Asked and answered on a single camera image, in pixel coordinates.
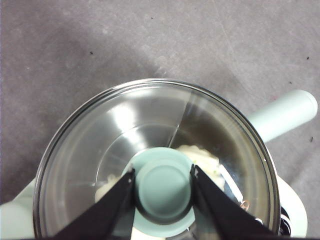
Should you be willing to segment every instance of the gray carpet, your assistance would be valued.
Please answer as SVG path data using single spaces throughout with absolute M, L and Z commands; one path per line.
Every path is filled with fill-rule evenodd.
M 201 85 L 246 115 L 293 89 L 319 101 L 320 1 L 2 0 L 1 202 L 79 105 L 151 77 Z M 267 143 L 318 237 L 319 120 Z

